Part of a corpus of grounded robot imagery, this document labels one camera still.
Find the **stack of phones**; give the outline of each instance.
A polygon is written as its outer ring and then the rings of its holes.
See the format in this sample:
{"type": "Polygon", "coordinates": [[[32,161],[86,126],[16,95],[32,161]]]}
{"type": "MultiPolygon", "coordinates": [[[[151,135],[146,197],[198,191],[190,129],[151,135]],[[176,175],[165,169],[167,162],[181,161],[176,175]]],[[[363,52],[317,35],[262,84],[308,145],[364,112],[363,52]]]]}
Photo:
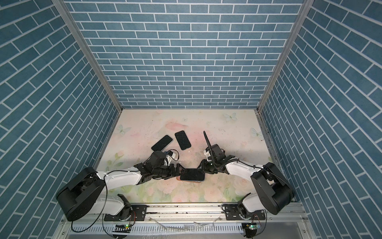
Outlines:
{"type": "MultiPolygon", "coordinates": [[[[184,130],[176,132],[175,133],[176,140],[179,143],[181,150],[186,150],[188,148],[191,148],[191,143],[188,140],[188,137],[186,135],[186,132],[184,130]]],[[[153,151],[162,151],[164,148],[166,148],[173,139],[165,135],[163,138],[161,138],[151,149],[153,151]]],[[[204,173],[197,170],[197,169],[187,169],[187,172],[180,176],[180,178],[177,178],[181,181],[187,181],[187,182],[203,182],[204,181],[204,173]]]]}
{"type": "MultiPolygon", "coordinates": [[[[185,133],[184,130],[182,131],[179,131],[179,132],[176,132],[175,133],[175,137],[176,137],[176,140],[178,141],[179,143],[179,146],[180,146],[180,149],[181,150],[186,150],[188,148],[191,148],[191,143],[190,141],[188,140],[187,138],[187,135],[185,133]]],[[[165,135],[163,138],[161,138],[153,147],[151,147],[151,149],[153,151],[162,151],[164,148],[167,147],[167,145],[169,145],[171,142],[173,141],[173,139],[168,136],[168,135],[165,135]]]]}
{"type": "Polygon", "coordinates": [[[188,182],[203,182],[204,181],[204,173],[199,171],[198,169],[186,169],[187,172],[182,174],[179,178],[181,181],[188,182]]]}

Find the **brick wallpaper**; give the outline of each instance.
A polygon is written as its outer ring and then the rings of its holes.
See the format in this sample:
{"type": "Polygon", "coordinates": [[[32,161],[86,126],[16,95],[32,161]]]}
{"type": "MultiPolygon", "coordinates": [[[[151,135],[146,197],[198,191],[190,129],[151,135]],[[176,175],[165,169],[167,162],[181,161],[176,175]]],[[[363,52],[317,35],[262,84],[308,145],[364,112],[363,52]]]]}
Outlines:
{"type": "Polygon", "coordinates": [[[50,0],[0,1],[0,238],[51,238],[56,191],[117,111],[50,0]]]}
{"type": "Polygon", "coordinates": [[[318,238],[382,238],[381,13],[315,0],[264,108],[318,238]]]}
{"type": "Polygon", "coordinates": [[[303,0],[65,2],[124,108],[255,108],[303,0]]]}

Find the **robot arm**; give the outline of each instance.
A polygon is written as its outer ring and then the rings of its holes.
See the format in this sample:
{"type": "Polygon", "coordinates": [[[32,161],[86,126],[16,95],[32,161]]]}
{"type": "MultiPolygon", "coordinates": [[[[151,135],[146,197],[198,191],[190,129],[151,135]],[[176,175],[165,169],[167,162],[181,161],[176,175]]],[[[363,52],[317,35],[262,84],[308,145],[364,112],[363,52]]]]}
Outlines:
{"type": "MultiPolygon", "coordinates": [[[[266,165],[248,165],[225,152],[215,144],[210,144],[206,133],[204,136],[208,147],[204,151],[207,159],[198,166],[201,172],[238,175],[251,180],[256,194],[250,193],[238,202],[238,211],[243,218],[250,218],[256,210],[267,209],[277,214],[289,204],[294,197],[292,187],[272,163],[266,165]]],[[[68,221],[75,221],[86,214],[107,213],[117,215],[120,220],[131,214],[131,204],[121,194],[111,197],[107,191],[125,185],[138,185],[151,179],[169,179],[187,172],[180,164],[171,164],[175,157],[173,152],[153,152],[149,159],[126,170],[111,172],[95,171],[85,168],[71,179],[56,194],[56,199],[68,221]]]]}
{"type": "Polygon", "coordinates": [[[223,172],[233,174],[252,181],[257,194],[250,193],[238,202],[239,213],[243,218],[249,218],[256,210],[263,208],[276,215],[288,205],[294,197],[292,186],[271,162],[265,165],[248,165],[233,155],[225,152],[215,144],[210,144],[206,132],[204,138],[207,148],[204,154],[207,159],[202,160],[198,169],[205,173],[215,174],[223,172]]]}
{"type": "Polygon", "coordinates": [[[121,220],[130,216],[131,204],[122,195],[107,196],[107,191],[125,185],[138,185],[151,179],[169,179],[180,176],[186,170],[171,164],[172,151],[153,152],[143,163],[125,170],[111,172],[83,169],[56,194],[56,199],[68,221],[75,221],[86,214],[118,215],[121,220]]]}

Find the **aluminum frame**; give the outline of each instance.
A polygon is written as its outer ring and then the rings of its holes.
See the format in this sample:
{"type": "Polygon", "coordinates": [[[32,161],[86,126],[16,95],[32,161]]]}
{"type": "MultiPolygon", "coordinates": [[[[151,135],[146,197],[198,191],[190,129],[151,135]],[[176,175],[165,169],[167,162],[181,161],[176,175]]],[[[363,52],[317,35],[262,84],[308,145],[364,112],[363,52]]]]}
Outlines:
{"type": "Polygon", "coordinates": [[[314,0],[305,0],[303,4],[301,5],[300,11],[298,12],[298,15],[296,18],[296,22],[293,24],[292,30],[290,31],[290,34],[288,36],[288,39],[286,40],[285,46],[280,54],[280,58],[277,61],[277,64],[272,72],[272,75],[269,78],[269,82],[265,88],[264,94],[260,99],[259,105],[257,107],[257,110],[259,112],[262,111],[262,109],[265,106],[265,103],[267,102],[270,92],[272,91],[272,88],[277,81],[277,77],[280,75],[281,69],[283,68],[284,63],[287,60],[287,56],[290,50],[292,49],[292,46],[297,38],[298,33],[300,32],[300,29],[306,19],[306,16],[308,15],[308,12],[313,2],[314,0]]]}
{"type": "Polygon", "coordinates": [[[73,16],[70,14],[68,7],[64,3],[64,0],[52,0],[54,6],[56,7],[58,13],[62,17],[62,20],[64,20],[66,26],[68,27],[69,31],[73,35],[74,39],[76,40],[78,46],[80,47],[82,53],[88,60],[90,66],[94,70],[95,74],[98,77],[98,80],[101,82],[101,84],[104,86],[106,93],[109,95],[110,99],[112,100],[113,104],[117,108],[118,112],[122,112],[122,106],[117,99],[116,95],[114,94],[112,88],[110,87],[109,83],[107,82],[107,79],[101,70],[100,66],[98,65],[98,62],[93,56],[93,53],[91,52],[88,44],[86,43],[81,31],[79,30],[76,22],[74,21],[73,16]]]}

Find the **table surface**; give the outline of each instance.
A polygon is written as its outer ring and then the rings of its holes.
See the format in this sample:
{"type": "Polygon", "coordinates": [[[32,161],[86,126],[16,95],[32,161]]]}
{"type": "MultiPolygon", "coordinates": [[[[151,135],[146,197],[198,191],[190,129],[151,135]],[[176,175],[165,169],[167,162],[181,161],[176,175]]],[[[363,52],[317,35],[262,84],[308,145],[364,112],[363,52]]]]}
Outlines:
{"type": "MultiPolygon", "coordinates": [[[[151,147],[165,135],[174,140],[164,150],[178,150],[178,163],[196,168],[205,158],[204,130],[211,144],[218,144],[226,155],[253,164],[271,161],[253,110],[125,109],[97,170],[126,169],[145,161],[152,153],[151,147]],[[186,150],[180,150],[174,136],[181,130],[191,142],[186,150]]],[[[224,173],[206,174],[201,183],[152,179],[109,190],[111,195],[124,194],[131,203],[237,202],[250,192],[256,192],[252,182],[224,173]]]]}

